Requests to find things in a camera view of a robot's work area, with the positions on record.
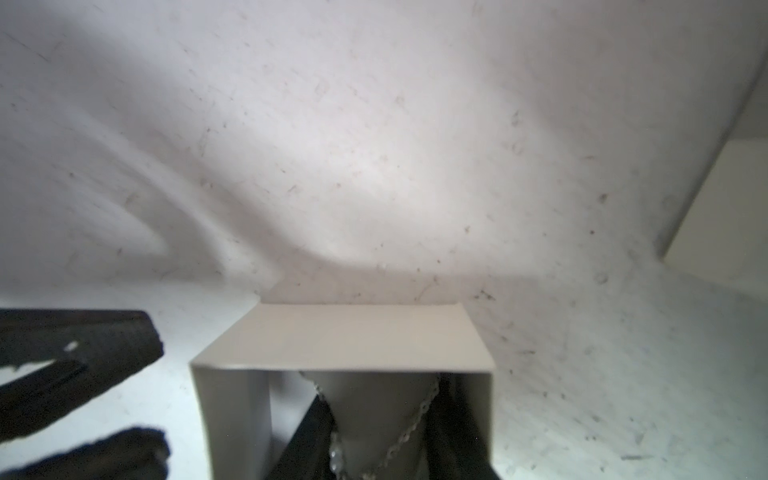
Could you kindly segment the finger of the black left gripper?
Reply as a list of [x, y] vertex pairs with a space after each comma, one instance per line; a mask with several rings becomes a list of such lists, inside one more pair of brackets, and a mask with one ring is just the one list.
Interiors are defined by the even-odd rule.
[[130, 428], [94, 443], [1, 473], [2, 479], [167, 479], [165, 433]]
[[1, 365], [45, 366], [1, 386], [1, 440], [28, 437], [164, 355], [138, 310], [1, 310]]

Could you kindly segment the white jewelry box lid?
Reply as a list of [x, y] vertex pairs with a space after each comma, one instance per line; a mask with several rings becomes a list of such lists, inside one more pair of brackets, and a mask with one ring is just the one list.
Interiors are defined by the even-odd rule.
[[664, 256], [672, 268], [767, 299], [767, 140], [721, 150]]

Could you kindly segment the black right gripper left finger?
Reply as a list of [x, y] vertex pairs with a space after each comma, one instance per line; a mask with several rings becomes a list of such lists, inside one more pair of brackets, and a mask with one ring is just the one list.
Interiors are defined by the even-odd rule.
[[266, 480], [332, 480], [329, 448], [335, 426], [327, 404], [316, 396]]

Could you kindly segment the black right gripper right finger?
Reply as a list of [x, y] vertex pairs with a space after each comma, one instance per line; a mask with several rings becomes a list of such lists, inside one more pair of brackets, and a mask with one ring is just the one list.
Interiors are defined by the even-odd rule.
[[499, 480], [488, 459], [467, 407], [451, 395], [451, 383], [441, 378], [427, 413], [426, 455], [431, 480]]

